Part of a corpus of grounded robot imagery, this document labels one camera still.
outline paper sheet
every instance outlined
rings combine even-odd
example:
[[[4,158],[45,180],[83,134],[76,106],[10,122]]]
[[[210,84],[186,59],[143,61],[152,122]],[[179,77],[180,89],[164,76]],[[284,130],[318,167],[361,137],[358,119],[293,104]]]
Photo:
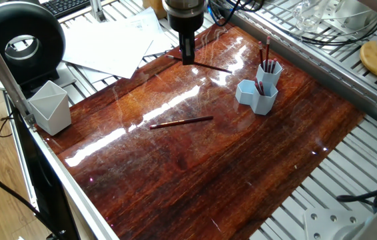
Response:
[[[142,31],[148,31],[154,35],[153,42],[149,47],[149,50],[147,50],[147,52],[145,53],[145,56],[164,53],[165,51],[171,50],[173,48],[173,46],[171,45],[171,40],[163,32],[161,24],[157,20],[153,8],[149,7],[148,9],[142,11],[134,17],[129,18],[130,21],[137,21],[140,19],[143,22],[152,23],[149,25],[143,25]]]
[[[103,73],[95,69],[90,69],[88,67],[80,67],[81,73],[88,79],[90,83],[96,83],[97,81],[104,80],[113,75],[108,73]]]
[[[64,61],[124,78],[132,77],[153,41],[121,22],[72,27],[65,37]]]
[[[101,81],[112,75],[130,78],[143,56],[163,53],[173,48],[170,39],[164,34],[157,20],[155,11],[151,7],[125,20],[96,24],[94,27],[90,24],[75,26],[70,30],[65,29],[65,33],[67,48],[63,60],[80,65],[79,69],[90,83]],[[145,45],[138,47],[140,39],[134,39],[135,37],[147,38],[153,41],[148,49],[144,51],[143,56],[141,56],[141,52]],[[103,51],[98,51],[99,49],[97,49],[95,52],[95,49],[92,49],[91,46],[97,45],[101,45]],[[107,46],[115,47],[115,49],[108,51]],[[123,63],[118,61],[121,66],[113,69],[111,62],[103,64],[105,59],[109,59],[108,57],[101,57],[105,53],[110,57],[113,55],[121,56],[124,61]]]

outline glossy wood surface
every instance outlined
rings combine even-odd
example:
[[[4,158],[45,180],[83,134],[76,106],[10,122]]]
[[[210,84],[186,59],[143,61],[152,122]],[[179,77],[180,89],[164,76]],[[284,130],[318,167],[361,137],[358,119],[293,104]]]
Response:
[[[62,133],[39,130],[123,240],[248,239],[364,116],[272,51],[279,93],[255,115],[234,94],[255,76],[257,41],[227,25],[196,42],[196,61],[233,74],[160,57],[72,107]]]

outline light blue pencil holder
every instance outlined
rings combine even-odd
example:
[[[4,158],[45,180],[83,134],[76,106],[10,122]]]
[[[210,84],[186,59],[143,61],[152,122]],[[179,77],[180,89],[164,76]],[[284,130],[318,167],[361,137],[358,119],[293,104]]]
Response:
[[[236,99],[240,104],[250,105],[252,96],[254,95],[255,81],[242,80],[236,89]]]
[[[264,67],[266,66],[266,61],[264,60],[262,62]],[[280,66],[279,62],[276,62],[276,67],[274,67],[273,73],[266,73],[261,65],[258,66],[258,70],[256,71],[256,78],[258,79],[258,82],[263,82],[263,83],[273,83],[274,86],[276,86],[280,74],[282,73],[282,66]]]
[[[266,115],[273,107],[278,90],[272,83],[262,83],[264,95],[260,95],[255,81],[242,80],[236,89],[236,99],[240,104],[250,105],[255,114]]]

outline wood grain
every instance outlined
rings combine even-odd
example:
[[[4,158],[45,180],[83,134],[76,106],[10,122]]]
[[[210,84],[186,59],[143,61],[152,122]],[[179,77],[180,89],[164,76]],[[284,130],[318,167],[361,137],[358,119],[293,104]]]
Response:
[[[214,26],[197,42],[197,62],[233,74],[161,57],[76,104],[59,135],[42,133],[123,240],[248,239],[364,116],[272,51],[279,93],[255,115],[234,94],[255,76],[256,39]]]

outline red pencil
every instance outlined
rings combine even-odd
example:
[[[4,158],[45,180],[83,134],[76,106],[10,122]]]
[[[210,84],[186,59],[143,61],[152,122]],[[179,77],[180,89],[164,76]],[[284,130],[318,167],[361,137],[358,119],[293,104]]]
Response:
[[[271,65],[273,64],[273,62],[269,59],[268,60],[268,69],[267,69],[267,73],[271,73]]]
[[[276,64],[277,64],[277,58],[274,58],[273,67],[271,67],[271,73],[274,73],[274,68],[276,67]]]
[[[268,69],[268,50],[270,49],[270,36],[267,37],[267,45],[266,45],[266,67],[264,69],[267,72]]]
[[[150,129],[158,129],[162,127],[170,127],[170,126],[177,126],[177,125],[182,125],[182,124],[187,124],[187,123],[196,123],[199,121],[206,121],[206,120],[212,120],[214,119],[214,116],[208,116],[208,117],[197,117],[194,119],[185,119],[185,120],[180,120],[180,121],[173,121],[169,123],[161,123],[161,124],[154,124],[150,126]]]
[[[255,82],[255,88],[260,93],[260,95],[264,95],[264,93],[262,93],[261,88],[260,88],[260,86],[258,85],[257,82]]]
[[[261,61],[261,68],[264,70],[264,63],[263,63],[263,60],[262,60],[262,43],[261,43],[261,41],[259,41],[258,44],[260,45],[260,61]]]
[[[265,96],[266,92],[264,92],[264,86],[262,85],[262,82],[260,82],[260,88],[261,88],[262,94]]]

